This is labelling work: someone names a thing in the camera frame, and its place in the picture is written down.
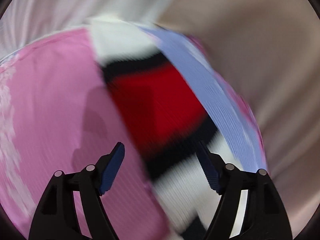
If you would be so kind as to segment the red white black knit sweater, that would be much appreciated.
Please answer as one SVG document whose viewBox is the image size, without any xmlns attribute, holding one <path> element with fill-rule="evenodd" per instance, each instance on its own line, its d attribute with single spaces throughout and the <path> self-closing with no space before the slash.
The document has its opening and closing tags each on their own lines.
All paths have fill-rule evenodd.
<svg viewBox="0 0 320 240">
<path fill-rule="evenodd" d="M 170 239 L 201 239 L 219 195 L 196 155 L 200 142 L 241 170 L 255 143 L 238 95 L 182 35 L 118 19 L 89 31 L 107 90 L 169 221 Z"/>
</svg>

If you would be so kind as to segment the pink floral bed sheet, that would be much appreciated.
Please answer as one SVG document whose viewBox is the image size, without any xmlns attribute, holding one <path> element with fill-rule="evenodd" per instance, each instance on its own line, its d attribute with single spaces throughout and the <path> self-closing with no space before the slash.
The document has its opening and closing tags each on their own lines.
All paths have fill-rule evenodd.
<svg viewBox="0 0 320 240">
<path fill-rule="evenodd" d="M 116 142 L 125 158 L 102 198 L 120 239 L 164 239 L 169 223 L 196 204 L 205 224 L 218 196 L 199 162 L 183 163 L 152 184 L 95 62 L 98 50 L 151 42 L 174 64 L 222 135 L 210 146 L 225 161 L 254 172 L 266 167 L 260 131 L 244 100 L 210 68 L 202 49 L 173 31 L 120 26 L 78 28 L 40 39 L 1 62 L 1 206 L 24 236 L 56 170 L 74 172 L 97 161 Z"/>
</svg>

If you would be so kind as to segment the beige curtain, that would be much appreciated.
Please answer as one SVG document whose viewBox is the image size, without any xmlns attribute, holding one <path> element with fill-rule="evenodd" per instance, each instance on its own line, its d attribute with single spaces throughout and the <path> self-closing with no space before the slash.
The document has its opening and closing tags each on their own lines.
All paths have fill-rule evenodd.
<svg viewBox="0 0 320 240">
<path fill-rule="evenodd" d="M 319 239 L 319 0 L 174 0 L 157 23 L 250 105 L 293 236 Z"/>
</svg>

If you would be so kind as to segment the white satin curtain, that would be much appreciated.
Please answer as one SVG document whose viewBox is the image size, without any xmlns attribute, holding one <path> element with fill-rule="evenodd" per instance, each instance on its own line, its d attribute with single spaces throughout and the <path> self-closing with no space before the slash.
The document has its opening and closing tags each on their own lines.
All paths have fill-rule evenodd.
<svg viewBox="0 0 320 240">
<path fill-rule="evenodd" d="M 1 57 L 97 15 L 153 22 L 172 0 L 2 0 Z"/>
</svg>

